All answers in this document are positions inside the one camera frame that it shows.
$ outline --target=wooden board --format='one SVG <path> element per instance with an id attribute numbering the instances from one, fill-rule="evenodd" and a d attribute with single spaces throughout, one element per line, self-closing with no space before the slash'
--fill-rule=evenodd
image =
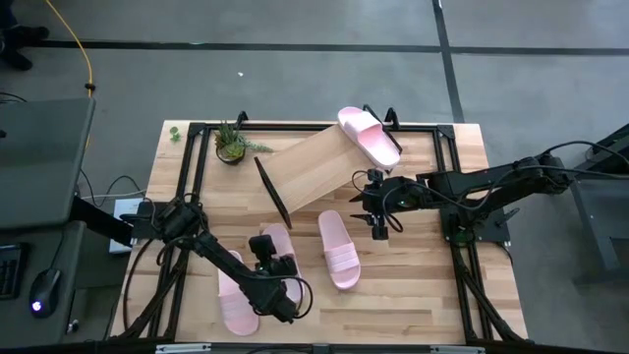
<path id="1" fill-rule="evenodd" d="M 173 144 L 168 131 L 178 127 L 185 137 L 188 121 L 164 123 L 153 163 L 147 195 L 155 201 L 169 201 L 175 194 L 185 142 Z M 481 130 L 478 125 L 455 125 L 457 147 L 464 171 L 487 168 Z M 312 132 L 251 132 L 250 140 L 281 151 Z M 436 169 L 432 138 L 423 133 L 398 133 L 404 148 L 394 174 L 413 177 Z M 196 144 L 188 190 L 192 188 L 199 150 Z M 248 266 L 255 262 L 247 247 L 249 237 L 268 224 L 282 222 L 277 211 L 249 208 L 258 193 L 253 154 L 238 166 L 221 163 L 213 153 L 207 156 L 201 201 L 210 227 L 221 244 L 240 252 Z M 359 179 L 362 186 L 365 179 Z M 312 312 L 294 324 L 262 318 L 258 332 L 240 337 L 223 325 L 217 294 L 217 271 L 208 261 L 191 256 L 177 331 L 178 341 L 227 342 L 328 342 L 442 344 L 463 343 L 456 285 L 449 248 L 442 240 L 438 212 L 423 210 L 399 214 L 404 233 L 390 232 L 390 240 L 373 241 L 371 230 L 351 213 L 362 212 L 360 204 L 348 203 L 356 196 L 351 184 L 325 195 L 293 212 L 290 232 L 300 269 L 314 288 Z M 358 285 L 339 291 L 331 283 L 316 218 L 327 209 L 339 211 L 356 244 L 363 265 Z M 155 264 L 162 247 L 153 243 L 139 262 L 130 291 L 130 319 L 143 309 L 155 290 L 159 268 Z M 511 264 L 503 250 L 479 244 L 479 258 L 486 293 L 498 312 L 519 334 L 526 336 L 522 311 Z M 139 247 L 133 251 L 135 257 Z M 481 333 L 476 302 L 471 301 L 477 333 Z M 162 329 L 168 308 L 162 315 Z M 122 306 L 118 306 L 112 334 L 122 331 Z"/>
<path id="2" fill-rule="evenodd" d="M 260 161 L 289 213 L 348 183 L 354 171 L 374 168 L 338 125 Z M 259 196 L 252 198 L 249 208 L 275 208 L 264 186 Z"/>

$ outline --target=computer mouse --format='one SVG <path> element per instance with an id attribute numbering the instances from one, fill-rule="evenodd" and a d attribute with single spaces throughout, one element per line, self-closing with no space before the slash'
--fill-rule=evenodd
<path id="1" fill-rule="evenodd" d="M 35 277 L 30 286 L 30 312 L 37 319 L 45 319 L 52 315 L 59 302 L 59 280 L 61 270 L 49 268 Z"/>

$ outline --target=black desk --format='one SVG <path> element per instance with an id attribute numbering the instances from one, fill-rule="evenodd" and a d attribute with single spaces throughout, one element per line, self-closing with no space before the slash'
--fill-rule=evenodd
<path id="1" fill-rule="evenodd" d="M 63 244 L 54 265 L 62 271 L 59 305 L 47 319 L 36 319 L 30 314 L 29 290 L 37 274 L 50 267 L 61 239 L 61 228 L 42 228 L 24 234 L 0 233 L 0 244 L 26 242 L 30 246 L 20 297 L 0 301 L 0 348 L 61 343 L 72 308 L 79 250 L 85 232 L 84 222 L 73 221 L 65 226 Z"/>

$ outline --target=yellow cable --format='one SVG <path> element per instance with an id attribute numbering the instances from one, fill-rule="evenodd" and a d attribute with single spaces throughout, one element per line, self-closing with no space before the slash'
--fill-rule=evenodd
<path id="1" fill-rule="evenodd" d="M 46 4 L 48 4 L 48 6 L 50 6 L 50 8 L 52 9 L 52 11 L 55 13 L 55 15 L 57 15 L 57 18 L 59 18 L 59 21 L 61 21 L 61 23 L 63 24 L 63 26 L 66 27 L 66 29 L 68 30 L 68 32 L 72 35 L 72 37 L 75 39 L 75 42 L 77 43 L 77 45 L 79 46 L 79 49 L 81 50 L 81 52 L 83 53 L 83 56 L 86 59 L 86 63 L 87 63 L 87 73 L 88 73 L 88 79 L 87 79 L 87 83 L 89 84 L 90 88 L 87 89 L 87 97 L 91 97 L 91 92 L 92 92 L 92 88 L 93 88 L 93 81 L 91 78 L 91 63 L 89 62 L 89 57 L 87 56 L 86 50 L 83 48 L 83 45 L 81 44 L 81 41 L 77 38 L 77 35 L 72 31 L 72 29 L 70 28 L 70 26 L 68 26 L 68 24 L 66 23 L 66 21 L 63 19 L 63 16 L 61 16 L 61 14 L 59 14 L 59 12 L 57 11 L 57 9 L 55 9 L 55 7 L 52 5 L 52 3 L 50 3 L 50 0 L 46 0 Z"/>

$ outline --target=potted plant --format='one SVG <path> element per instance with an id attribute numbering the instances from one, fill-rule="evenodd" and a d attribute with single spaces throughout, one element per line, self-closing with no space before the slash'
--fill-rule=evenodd
<path id="1" fill-rule="evenodd" d="M 221 122 L 216 133 L 216 156 L 229 165 L 237 165 L 245 158 L 247 148 L 258 152 L 273 152 L 273 149 L 248 141 L 233 125 Z"/>

